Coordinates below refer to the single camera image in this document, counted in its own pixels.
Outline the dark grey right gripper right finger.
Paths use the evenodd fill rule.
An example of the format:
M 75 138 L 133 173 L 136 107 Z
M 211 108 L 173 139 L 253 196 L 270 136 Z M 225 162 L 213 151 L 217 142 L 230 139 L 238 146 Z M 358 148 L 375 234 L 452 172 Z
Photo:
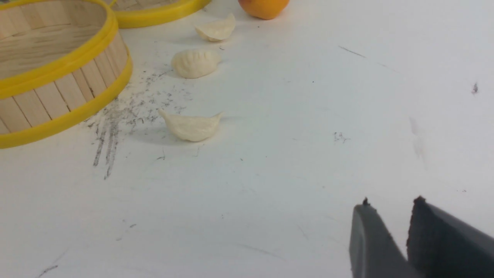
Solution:
M 424 278 L 492 278 L 494 239 L 427 203 L 413 201 L 408 262 Z

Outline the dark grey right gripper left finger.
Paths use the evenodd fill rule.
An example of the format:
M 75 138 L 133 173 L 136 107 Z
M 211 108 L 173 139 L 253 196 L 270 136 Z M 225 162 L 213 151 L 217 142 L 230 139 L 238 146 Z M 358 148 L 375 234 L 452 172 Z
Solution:
M 349 243 L 353 278 L 418 278 L 368 199 L 353 208 Z

